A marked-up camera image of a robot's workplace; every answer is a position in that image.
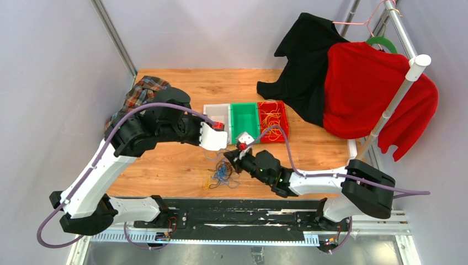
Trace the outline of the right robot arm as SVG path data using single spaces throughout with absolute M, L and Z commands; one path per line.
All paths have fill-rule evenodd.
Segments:
M 276 195 L 298 197 L 306 194 L 332 194 L 324 198 L 315 215 L 317 226 L 329 230 L 337 222 L 365 214 L 377 219 L 391 216 L 395 180 L 360 160 L 329 171 L 300 171 L 283 167 L 280 161 L 264 150 L 256 155 L 241 150 L 224 152 L 237 173 L 247 172 L 270 187 Z

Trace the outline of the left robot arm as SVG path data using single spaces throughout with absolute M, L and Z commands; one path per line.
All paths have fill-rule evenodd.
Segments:
M 212 124 L 207 116 L 192 110 L 189 95 L 178 88 L 163 89 L 151 102 L 115 119 L 87 168 L 66 190 L 50 195 L 55 210 L 63 211 L 63 231 L 91 236 L 132 221 L 165 227 L 169 213 L 160 196 L 117 198 L 107 191 L 127 167 L 158 143 L 199 146 L 203 126 Z

